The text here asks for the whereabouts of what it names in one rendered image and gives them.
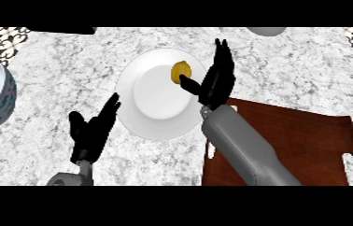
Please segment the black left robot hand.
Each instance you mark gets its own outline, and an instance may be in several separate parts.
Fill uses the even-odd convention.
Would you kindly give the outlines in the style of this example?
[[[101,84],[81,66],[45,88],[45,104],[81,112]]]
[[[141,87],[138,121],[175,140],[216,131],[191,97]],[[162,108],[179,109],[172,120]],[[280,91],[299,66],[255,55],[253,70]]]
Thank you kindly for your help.
[[[73,141],[70,162],[94,163],[104,148],[106,140],[114,123],[116,110],[120,106],[119,95],[112,94],[95,117],[83,121],[76,111],[69,113],[70,138]]]

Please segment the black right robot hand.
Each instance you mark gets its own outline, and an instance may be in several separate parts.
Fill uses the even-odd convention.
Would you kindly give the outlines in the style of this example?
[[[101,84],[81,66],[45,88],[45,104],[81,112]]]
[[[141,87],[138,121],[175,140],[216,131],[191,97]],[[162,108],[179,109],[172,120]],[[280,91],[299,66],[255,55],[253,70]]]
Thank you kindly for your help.
[[[215,110],[224,105],[234,87],[234,62],[225,40],[215,39],[213,63],[200,83],[178,76],[179,88],[197,96],[197,102]]]

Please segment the yellow lemon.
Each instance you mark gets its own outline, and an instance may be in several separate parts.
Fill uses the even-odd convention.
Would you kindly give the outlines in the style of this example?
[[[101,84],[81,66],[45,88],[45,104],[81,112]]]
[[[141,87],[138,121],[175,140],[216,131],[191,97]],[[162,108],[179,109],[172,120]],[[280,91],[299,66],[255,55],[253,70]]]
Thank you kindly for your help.
[[[171,68],[171,81],[175,84],[179,82],[178,80],[179,75],[182,75],[187,78],[191,76],[191,68],[184,61],[177,62]]]

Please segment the white round plate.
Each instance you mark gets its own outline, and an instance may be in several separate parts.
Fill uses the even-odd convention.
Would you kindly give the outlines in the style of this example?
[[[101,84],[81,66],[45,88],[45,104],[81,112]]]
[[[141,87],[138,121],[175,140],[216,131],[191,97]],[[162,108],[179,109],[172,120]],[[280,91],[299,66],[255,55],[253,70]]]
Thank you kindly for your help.
[[[140,54],[117,78],[116,116],[129,132],[150,140],[181,136],[200,122],[197,97],[171,81],[172,66],[181,61],[190,65],[191,79],[200,82],[202,64],[178,49],[153,49]]]

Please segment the brown wooden tray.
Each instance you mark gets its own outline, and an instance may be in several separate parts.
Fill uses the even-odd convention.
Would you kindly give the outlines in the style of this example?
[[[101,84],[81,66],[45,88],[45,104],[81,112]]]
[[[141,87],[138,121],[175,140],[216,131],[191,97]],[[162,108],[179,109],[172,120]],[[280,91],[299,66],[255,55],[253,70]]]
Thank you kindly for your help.
[[[321,114],[228,99],[230,106],[250,124],[270,146],[281,165],[301,186],[343,186],[346,177],[342,155],[353,154],[353,120]],[[228,162],[206,139],[200,184],[243,186]]]

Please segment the grey round object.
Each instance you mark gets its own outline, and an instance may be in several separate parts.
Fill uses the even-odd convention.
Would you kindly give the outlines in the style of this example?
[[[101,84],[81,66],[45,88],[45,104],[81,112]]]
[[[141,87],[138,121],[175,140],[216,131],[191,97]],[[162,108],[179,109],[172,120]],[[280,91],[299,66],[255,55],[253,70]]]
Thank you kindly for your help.
[[[283,32],[284,27],[247,27],[247,30],[259,36],[275,36]]]

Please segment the grey round bowl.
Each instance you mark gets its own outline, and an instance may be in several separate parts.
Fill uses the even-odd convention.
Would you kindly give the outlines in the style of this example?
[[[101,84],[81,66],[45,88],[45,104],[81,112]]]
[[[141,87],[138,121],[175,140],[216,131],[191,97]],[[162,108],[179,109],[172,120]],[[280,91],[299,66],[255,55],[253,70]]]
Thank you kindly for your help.
[[[0,64],[0,125],[10,118],[16,101],[16,83],[8,69]]]

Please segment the black white patterned object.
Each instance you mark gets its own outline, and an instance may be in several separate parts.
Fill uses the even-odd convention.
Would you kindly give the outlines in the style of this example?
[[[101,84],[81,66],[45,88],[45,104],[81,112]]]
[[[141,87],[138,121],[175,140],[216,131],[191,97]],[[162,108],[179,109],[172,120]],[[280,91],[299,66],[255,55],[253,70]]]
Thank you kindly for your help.
[[[346,42],[349,44],[349,47],[353,48],[353,27],[343,27],[342,33],[346,38]]]

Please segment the black flat object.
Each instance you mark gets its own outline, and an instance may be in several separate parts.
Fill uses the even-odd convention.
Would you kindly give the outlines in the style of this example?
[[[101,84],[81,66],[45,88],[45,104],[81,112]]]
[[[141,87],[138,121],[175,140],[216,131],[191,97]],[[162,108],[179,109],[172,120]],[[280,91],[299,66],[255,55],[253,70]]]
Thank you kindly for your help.
[[[60,34],[78,34],[78,35],[92,35],[95,32],[95,27],[26,27],[30,31],[44,33],[60,33]]]

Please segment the black white patterned mat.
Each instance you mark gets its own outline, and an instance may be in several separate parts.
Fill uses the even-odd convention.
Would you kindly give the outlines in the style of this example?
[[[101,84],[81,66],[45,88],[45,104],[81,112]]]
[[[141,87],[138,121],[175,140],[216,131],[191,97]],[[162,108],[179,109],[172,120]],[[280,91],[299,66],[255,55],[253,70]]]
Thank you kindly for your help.
[[[26,27],[0,27],[0,64],[7,66],[24,41],[30,30]]]

